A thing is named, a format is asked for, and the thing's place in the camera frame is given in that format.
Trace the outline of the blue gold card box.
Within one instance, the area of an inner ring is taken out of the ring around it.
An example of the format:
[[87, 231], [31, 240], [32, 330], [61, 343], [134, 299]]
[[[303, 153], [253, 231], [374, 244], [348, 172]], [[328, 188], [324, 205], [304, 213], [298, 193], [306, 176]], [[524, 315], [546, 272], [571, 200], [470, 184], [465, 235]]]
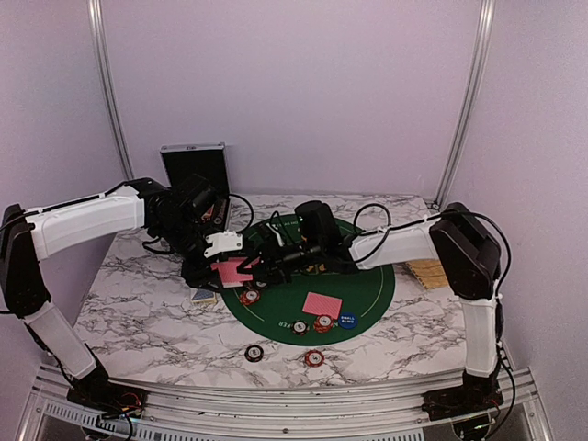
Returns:
[[190, 301], [194, 305], [209, 305], [217, 303], [217, 293], [207, 289], [197, 289]]

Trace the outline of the blue small blind button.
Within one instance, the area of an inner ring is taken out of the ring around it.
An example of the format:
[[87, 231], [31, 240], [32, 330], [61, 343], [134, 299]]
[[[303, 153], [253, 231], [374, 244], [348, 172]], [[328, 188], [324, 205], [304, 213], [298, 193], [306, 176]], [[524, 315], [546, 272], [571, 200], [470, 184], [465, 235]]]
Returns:
[[346, 330], [352, 330], [358, 326], [358, 318], [351, 312], [343, 312], [337, 322], [339, 327]]

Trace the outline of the aluminium poker chip case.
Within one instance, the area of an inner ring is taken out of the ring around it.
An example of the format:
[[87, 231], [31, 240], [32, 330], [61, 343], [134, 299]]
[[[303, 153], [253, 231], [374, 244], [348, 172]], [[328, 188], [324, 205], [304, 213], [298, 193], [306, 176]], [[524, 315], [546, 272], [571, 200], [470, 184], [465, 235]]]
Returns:
[[190, 143], [165, 145], [160, 149], [164, 169], [172, 186], [183, 183], [193, 174], [206, 178], [220, 195], [205, 215], [219, 230], [228, 223], [230, 181], [226, 161], [226, 144]]

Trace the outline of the right aluminium frame post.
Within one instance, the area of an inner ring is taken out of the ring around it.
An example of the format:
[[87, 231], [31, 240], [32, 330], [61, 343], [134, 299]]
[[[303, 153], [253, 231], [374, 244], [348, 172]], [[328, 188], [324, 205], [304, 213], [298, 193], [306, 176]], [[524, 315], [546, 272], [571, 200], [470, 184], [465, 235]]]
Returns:
[[448, 202], [449, 192], [458, 171], [460, 158], [465, 149], [470, 120], [478, 94], [481, 90], [482, 78], [488, 60], [495, 6], [496, 2], [494, 0], [481, 1], [466, 88], [458, 113], [458, 121], [450, 144], [446, 165], [433, 199], [433, 206], [437, 208], [443, 207]]

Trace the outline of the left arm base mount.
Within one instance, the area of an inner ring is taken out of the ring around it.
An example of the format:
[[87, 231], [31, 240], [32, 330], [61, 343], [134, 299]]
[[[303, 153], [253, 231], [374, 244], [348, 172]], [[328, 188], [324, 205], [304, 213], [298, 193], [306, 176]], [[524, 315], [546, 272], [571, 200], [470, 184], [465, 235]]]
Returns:
[[105, 419], [114, 419], [119, 416], [140, 417], [147, 395], [147, 391], [141, 388], [108, 383], [105, 388], [92, 392], [71, 387], [67, 392], [67, 400], [98, 410]]

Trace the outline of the front aluminium rail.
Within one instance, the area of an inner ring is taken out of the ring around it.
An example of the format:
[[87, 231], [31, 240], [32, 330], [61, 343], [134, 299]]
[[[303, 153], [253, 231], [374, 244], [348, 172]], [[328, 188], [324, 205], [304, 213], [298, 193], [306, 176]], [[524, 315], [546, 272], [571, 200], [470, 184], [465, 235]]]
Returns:
[[98, 421], [98, 411], [66, 400], [59, 370], [40, 368], [16, 440], [461, 440], [473, 415], [431, 421], [423, 411], [428, 390], [453, 387], [457, 370], [420, 378], [301, 389], [183, 387], [138, 381], [144, 411], [131, 425]]

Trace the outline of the red card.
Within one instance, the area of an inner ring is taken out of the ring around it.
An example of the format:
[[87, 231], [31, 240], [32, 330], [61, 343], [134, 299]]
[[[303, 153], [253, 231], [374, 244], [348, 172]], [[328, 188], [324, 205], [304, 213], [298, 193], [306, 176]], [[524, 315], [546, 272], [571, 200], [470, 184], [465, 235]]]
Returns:
[[342, 304], [343, 300], [337, 297], [309, 292], [302, 306], [302, 311], [316, 316], [327, 315], [337, 319]]

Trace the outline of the red beige 5 chip stack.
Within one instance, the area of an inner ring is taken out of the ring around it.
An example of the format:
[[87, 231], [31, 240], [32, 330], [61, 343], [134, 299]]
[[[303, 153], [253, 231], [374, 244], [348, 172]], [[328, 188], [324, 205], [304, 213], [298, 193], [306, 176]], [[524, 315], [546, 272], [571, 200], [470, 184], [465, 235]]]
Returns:
[[304, 356], [305, 364], [311, 368], [317, 368], [324, 363], [324, 355], [318, 350], [309, 350]]

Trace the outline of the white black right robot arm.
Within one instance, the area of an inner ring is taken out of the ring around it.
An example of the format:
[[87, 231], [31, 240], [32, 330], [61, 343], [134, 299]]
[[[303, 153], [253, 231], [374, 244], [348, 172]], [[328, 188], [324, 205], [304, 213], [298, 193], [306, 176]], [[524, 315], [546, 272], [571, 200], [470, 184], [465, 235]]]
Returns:
[[355, 274], [396, 263], [438, 261], [465, 320], [466, 364], [455, 403], [473, 412], [497, 391], [503, 331], [500, 287], [509, 250], [496, 239], [499, 228], [484, 215], [452, 203], [436, 215], [403, 225], [340, 232], [329, 205], [312, 200], [295, 209], [301, 238], [282, 240], [283, 227], [257, 225], [260, 243], [238, 270], [257, 284], [287, 283], [295, 272], [323, 264], [330, 272]]

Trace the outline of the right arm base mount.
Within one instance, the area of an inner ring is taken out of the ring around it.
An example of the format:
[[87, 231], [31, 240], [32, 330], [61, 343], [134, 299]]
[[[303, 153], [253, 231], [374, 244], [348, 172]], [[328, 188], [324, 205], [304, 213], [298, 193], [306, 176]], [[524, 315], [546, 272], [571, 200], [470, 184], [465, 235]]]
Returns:
[[483, 395], [479, 390], [467, 390], [463, 386], [431, 390], [423, 394], [423, 399], [421, 409], [431, 421], [482, 412], [504, 403], [500, 392]]

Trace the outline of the aluminium frame post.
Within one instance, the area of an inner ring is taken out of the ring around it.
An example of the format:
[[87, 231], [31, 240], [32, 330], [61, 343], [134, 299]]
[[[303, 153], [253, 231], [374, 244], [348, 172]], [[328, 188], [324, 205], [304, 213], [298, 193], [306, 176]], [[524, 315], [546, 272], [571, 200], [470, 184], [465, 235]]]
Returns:
[[443, 207], [448, 202], [449, 192], [458, 171], [460, 158], [465, 149], [470, 120], [478, 94], [481, 90], [482, 78], [488, 60], [495, 6], [496, 2], [494, 0], [481, 1], [466, 88], [458, 113], [458, 121], [450, 144], [446, 165], [433, 199], [433, 206], [437, 208]]
[[88, 15], [96, 54], [96, 64], [99, 82], [105, 100], [107, 118], [111, 129], [117, 157], [119, 158], [122, 174], [126, 180], [135, 178], [130, 159], [130, 152], [122, 126], [117, 103], [114, 80], [112, 77], [108, 56], [107, 35], [103, 18], [103, 7], [100, 0], [88, 0]]

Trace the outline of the black orange 100 chip stack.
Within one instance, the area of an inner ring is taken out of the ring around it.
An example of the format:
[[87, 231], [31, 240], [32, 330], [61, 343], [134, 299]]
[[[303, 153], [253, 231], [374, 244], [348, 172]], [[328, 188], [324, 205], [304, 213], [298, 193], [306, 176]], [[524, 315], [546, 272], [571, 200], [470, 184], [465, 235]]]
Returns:
[[259, 362], [264, 357], [264, 350], [260, 345], [249, 345], [245, 349], [244, 357], [249, 362]]

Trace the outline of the round green poker mat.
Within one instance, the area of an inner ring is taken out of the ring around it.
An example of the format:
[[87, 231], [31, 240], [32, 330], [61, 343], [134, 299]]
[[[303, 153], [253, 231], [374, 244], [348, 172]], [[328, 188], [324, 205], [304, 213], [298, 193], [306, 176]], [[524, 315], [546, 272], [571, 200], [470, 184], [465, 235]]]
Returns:
[[[261, 292], [258, 302], [244, 306], [240, 302], [242, 288], [228, 288], [221, 296], [233, 316], [246, 328], [266, 339], [287, 345], [325, 346], [361, 335], [377, 324], [391, 305], [395, 291], [392, 266], [380, 266], [351, 275], [313, 272], [306, 276], [294, 274], [290, 283], [272, 286]], [[313, 329], [316, 316], [302, 311], [309, 292], [343, 300], [343, 312], [354, 313], [358, 326], [342, 329], [338, 323], [325, 334]], [[305, 321], [309, 330], [304, 335], [291, 332], [297, 320]]]

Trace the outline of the red playing card deck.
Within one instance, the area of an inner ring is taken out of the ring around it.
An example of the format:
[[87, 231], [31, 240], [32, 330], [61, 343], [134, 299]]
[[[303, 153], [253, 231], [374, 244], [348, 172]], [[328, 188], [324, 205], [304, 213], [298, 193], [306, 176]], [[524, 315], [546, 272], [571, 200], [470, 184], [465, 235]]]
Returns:
[[231, 257], [225, 262], [214, 263], [211, 265], [212, 270], [216, 270], [220, 276], [220, 282], [223, 288], [238, 288], [246, 282], [251, 282], [254, 277], [251, 274], [242, 274], [237, 271], [237, 267], [245, 260], [244, 257]]

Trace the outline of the left aluminium frame post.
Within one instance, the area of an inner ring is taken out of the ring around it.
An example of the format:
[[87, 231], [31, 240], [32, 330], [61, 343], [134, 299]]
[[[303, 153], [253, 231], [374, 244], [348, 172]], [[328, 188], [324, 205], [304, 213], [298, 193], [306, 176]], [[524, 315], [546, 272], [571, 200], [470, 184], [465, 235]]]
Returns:
[[107, 35], [103, 18], [103, 7], [100, 0], [88, 0], [88, 15], [96, 54], [96, 64], [99, 82], [105, 100], [107, 118], [111, 129], [117, 157], [119, 158], [122, 174], [126, 180], [135, 178], [130, 159], [130, 152], [122, 126], [117, 103], [114, 80], [112, 77], [108, 56]]

